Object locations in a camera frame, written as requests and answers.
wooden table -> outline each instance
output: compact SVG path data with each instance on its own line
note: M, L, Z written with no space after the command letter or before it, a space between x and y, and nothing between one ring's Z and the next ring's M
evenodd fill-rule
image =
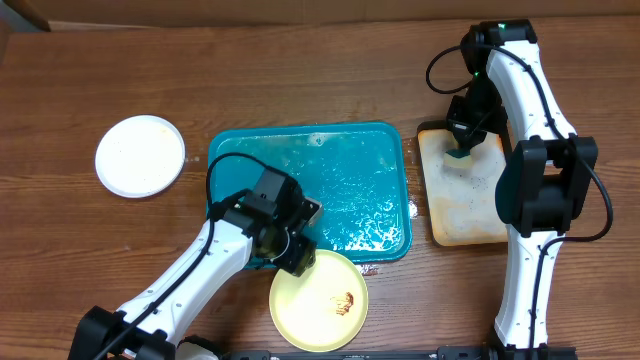
M640 352L640 18L538 19L544 68L564 114L595 136L615 204L611 233L566 244L549 310L553 345L581 359ZM346 350L435 349L485 338L502 298L506 245L429 240L416 128L450 96L424 82L469 21L326 27L11 35L0 67L0 357L66 358L93 305L115 310L191 243L204 220L207 147L229 128L381 119L404 138L414 231L402 260L368 269L369 315ZM434 73L453 86L460 56ZM96 146L117 121L156 114L182 132L185 169L159 196L109 193ZM604 222L591 187L571 234ZM230 349L293 351L267 305L274 271L236 275L189 333Z

wood grain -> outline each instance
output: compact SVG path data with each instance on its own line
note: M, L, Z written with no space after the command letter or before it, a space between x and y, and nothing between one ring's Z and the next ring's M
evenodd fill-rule
M66 358L82 315L137 295L204 220L212 138L229 128L384 120L402 137L411 250L368 271L369 316L345 349L479 344L497 314L506 245L438 248L416 128L451 100L424 83L428 61L471 22L14 34L0 68L0 358ZM603 240L567 244L550 299L553 345L581 359L640 351L640 18L539 19L544 68L564 114L595 136L615 205ZM459 56L435 69L468 78ZM158 196L110 194L93 167L100 138L135 114L165 117L186 145L178 181ZM604 221L593 187L572 234ZM229 349L293 351L268 310L273 271L236 275L189 333Z
M640 14L636 0L128 0L117 7L110 0L4 2L32 21L153 27Z
M2 64L2 59L4 59L4 51L7 47L7 42L9 42L10 34L11 28L4 20L0 19L0 65Z

white plate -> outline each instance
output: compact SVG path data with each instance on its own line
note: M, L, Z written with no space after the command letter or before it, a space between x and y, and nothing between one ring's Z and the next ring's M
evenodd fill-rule
M171 185L182 170L185 153L175 126L157 116L138 115L104 135L96 151L96 172L114 194L141 198Z

sponge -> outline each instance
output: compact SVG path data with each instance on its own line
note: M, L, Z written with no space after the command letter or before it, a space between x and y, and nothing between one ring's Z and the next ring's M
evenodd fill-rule
M473 165L469 149L451 149L444 153L443 165L455 169L469 169Z

food stain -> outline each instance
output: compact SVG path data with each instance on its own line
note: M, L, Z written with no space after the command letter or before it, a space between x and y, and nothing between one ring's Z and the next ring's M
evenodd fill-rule
M336 302L336 314L340 316L344 316L349 312L349 309L353 306L353 295L347 291L344 296L334 296L331 298L332 301Z

